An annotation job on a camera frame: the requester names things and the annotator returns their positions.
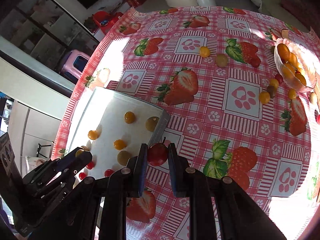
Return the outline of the green-brown kiwi berry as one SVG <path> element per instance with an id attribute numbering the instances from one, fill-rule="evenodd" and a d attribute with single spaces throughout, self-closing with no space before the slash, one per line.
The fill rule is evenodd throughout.
<path id="1" fill-rule="evenodd" d="M 126 166 L 131 157 L 132 154 L 130 152 L 120 151 L 117 155 L 117 162 L 122 166 Z"/>

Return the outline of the red cherry tomato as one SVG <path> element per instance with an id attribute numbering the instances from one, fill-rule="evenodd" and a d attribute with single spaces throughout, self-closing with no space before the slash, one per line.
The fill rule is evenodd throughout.
<path id="1" fill-rule="evenodd" d="M 161 166 L 168 159 L 168 148 L 164 144 L 166 137 L 163 138 L 162 142 L 158 142 L 152 145 L 148 149 L 147 161 L 151 166 Z"/>
<path id="2" fill-rule="evenodd" d="M 91 169 L 93 169 L 95 167 L 95 163 L 93 162 L 93 161 L 91 161 L 90 163 L 88 163 L 87 165 L 86 165 L 86 168 L 88 169 L 88 170 L 91 170 Z"/>
<path id="3" fill-rule="evenodd" d="M 274 78 L 278 81 L 280 85 L 283 83 L 283 77 L 280 74 L 276 74 Z"/>

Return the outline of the yellow cherry tomato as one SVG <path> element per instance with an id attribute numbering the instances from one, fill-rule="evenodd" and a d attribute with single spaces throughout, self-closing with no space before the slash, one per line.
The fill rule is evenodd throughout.
<path id="1" fill-rule="evenodd" d="M 277 89 L 279 87 L 279 82 L 277 79 L 269 79 L 269 85 Z"/>
<path id="2" fill-rule="evenodd" d="M 206 46 L 201 46 L 199 50 L 200 57 L 207 58 L 210 56 L 210 49 Z"/>
<path id="3" fill-rule="evenodd" d="M 120 151 L 127 147 L 127 143 L 122 139 L 118 139 L 113 142 L 113 146 L 116 150 Z"/>

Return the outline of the yellow-green cherry tomato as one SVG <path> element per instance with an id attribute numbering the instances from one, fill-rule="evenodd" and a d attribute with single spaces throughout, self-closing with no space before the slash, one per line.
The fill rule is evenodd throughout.
<path id="1" fill-rule="evenodd" d="M 79 149 L 76 151 L 75 156 L 78 157 L 80 154 L 82 154 L 84 152 L 83 149 Z"/>

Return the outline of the white square tray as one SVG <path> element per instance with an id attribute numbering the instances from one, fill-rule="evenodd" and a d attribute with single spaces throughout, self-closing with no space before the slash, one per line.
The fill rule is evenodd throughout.
<path id="1" fill-rule="evenodd" d="M 124 121 L 124 114 L 128 111 L 136 116 L 132 124 Z M 159 117 L 159 121 L 155 130 L 150 132 L 145 122 L 152 116 Z M 169 120 L 167 111 L 139 98 L 101 87 L 88 89 L 76 105 L 65 149 L 69 153 L 80 146 L 89 147 L 95 167 L 88 171 L 88 175 L 100 179 L 107 169 L 116 171 L 122 168 L 117 162 L 115 140 L 124 140 L 127 143 L 125 150 L 136 156 L 141 144 L 152 146 L 162 140 Z M 97 140 L 88 138 L 90 130 L 99 132 Z"/>

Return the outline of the green fruit in tray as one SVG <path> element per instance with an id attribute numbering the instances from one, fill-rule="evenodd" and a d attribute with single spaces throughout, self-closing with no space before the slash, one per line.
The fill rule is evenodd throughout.
<path id="1" fill-rule="evenodd" d="M 145 127 L 148 131 L 153 132 L 158 124 L 159 117 L 152 116 L 148 118 L 145 122 Z"/>

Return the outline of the orange tomato in tray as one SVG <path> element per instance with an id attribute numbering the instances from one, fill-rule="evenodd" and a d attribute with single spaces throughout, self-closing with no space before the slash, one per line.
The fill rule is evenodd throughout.
<path id="1" fill-rule="evenodd" d="M 132 124 L 136 120 L 136 116 L 133 112 L 128 111 L 124 114 L 124 121 L 126 124 Z"/>

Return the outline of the pink plastic stool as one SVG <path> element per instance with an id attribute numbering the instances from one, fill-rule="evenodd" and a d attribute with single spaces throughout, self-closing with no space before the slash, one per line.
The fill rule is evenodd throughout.
<path id="1" fill-rule="evenodd" d="M 66 54 L 60 63 L 59 74 L 76 84 L 89 61 L 89 56 L 79 50 Z"/>

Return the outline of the orange cherry tomato centre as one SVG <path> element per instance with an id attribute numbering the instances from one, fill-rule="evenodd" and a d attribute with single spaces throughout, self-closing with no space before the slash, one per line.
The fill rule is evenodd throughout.
<path id="1" fill-rule="evenodd" d="M 271 96 L 270 94 L 267 92 L 267 91 L 262 91 L 260 94 L 259 94 L 259 101 L 265 105 L 267 103 L 269 103 L 271 99 Z"/>

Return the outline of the pink strawberry print tablecloth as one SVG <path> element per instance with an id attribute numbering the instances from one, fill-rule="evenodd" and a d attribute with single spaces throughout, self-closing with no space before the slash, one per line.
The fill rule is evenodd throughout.
<path id="1" fill-rule="evenodd" d="M 73 114 L 84 91 L 114 90 L 170 115 L 166 143 L 201 171 L 230 174 L 287 239 L 298 239 L 319 204 L 318 107 L 305 93 L 290 100 L 283 83 L 269 103 L 259 94 L 279 74 L 271 48 L 285 30 L 319 58 L 319 37 L 257 12 L 181 7 L 131 8 L 86 64 L 61 121 L 52 158 L 66 154 Z M 201 46 L 210 56 L 200 57 Z M 217 54 L 228 57 L 218 67 Z M 260 66 L 250 65 L 259 57 Z"/>

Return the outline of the dark brown cherry tomato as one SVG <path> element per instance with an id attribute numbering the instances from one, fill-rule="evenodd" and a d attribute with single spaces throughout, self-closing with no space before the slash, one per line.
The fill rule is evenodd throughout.
<path id="1" fill-rule="evenodd" d="M 277 94 L 277 88 L 271 85 L 267 87 L 266 91 L 270 95 L 270 98 L 274 98 Z"/>

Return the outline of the green-brown fruit far left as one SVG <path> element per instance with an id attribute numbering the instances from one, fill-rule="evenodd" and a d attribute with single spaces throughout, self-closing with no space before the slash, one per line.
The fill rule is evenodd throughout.
<path id="1" fill-rule="evenodd" d="M 215 62 L 218 67 L 226 67 L 228 65 L 228 57 L 224 54 L 217 54 Z"/>

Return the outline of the yellow tomato right of bowl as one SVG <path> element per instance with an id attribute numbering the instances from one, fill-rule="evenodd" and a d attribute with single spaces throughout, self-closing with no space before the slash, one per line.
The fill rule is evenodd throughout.
<path id="1" fill-rule="evenodd" d="M 289 91 L 288 91 L 287 96 L 288 96 L 288 98 L 290 100 L 293 100 L 293 99 L 295 99 L 297 97 L 297 93 L 293 88 L 290 88 Z"/>

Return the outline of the dark red tomato on print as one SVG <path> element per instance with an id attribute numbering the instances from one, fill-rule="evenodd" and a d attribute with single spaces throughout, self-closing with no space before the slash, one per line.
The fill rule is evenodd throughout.
<path id="1" fill-rule="evenodd" d="M 259 57 L 255 56 L 253 58 L 251 58 L 251 62 L 250 65 L 254 68 L 258 68 L 260 66 L 261 60 L 259 59 Z"/>

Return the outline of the pale green fruit by bowl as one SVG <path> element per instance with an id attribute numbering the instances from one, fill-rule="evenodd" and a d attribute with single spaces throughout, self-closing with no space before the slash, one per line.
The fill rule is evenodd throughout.
<path id="1" fill-rule="evenodd" d="M 315 105 L 317 103 L 317 95 L 315 92 L 309 94 L 309 101 L 311 104 Z"/>

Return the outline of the large orange kumquat in bowl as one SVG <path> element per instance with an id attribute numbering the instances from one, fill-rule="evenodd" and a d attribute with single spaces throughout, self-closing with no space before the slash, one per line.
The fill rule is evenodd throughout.
<path id="1" fill-rule="evenodd" d="M 278 55 L 283 63 L 287 63 L 290 59 L 291 52 L 286 44 L 280 43 L 277 45 Z"/>

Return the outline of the red plastic stool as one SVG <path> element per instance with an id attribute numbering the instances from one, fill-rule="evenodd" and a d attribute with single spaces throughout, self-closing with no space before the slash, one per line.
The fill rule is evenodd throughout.
<path id="1" fill-rule="evenodd" d="M 98 11 L 92 15 L 92 18 L 98 28 L 106 35 L 122 16 L 122 12 L 111 15 L 105 11 Z"/>

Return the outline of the clear glass fruit bowl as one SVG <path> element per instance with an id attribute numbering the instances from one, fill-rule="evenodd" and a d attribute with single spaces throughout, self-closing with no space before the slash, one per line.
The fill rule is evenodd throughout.
<path id="1" fill-rule="evenodd" d="M 278 55 L 277 45 L 283 43 L 289 48 L 291 55 L 287 63 L 283 63 Z M 278 38 L 274 49 L 274 62 L 285 84 L 297 92 L 310 92 L 319 81 L 319 59 L 312 51 L 300 43 Z"/>

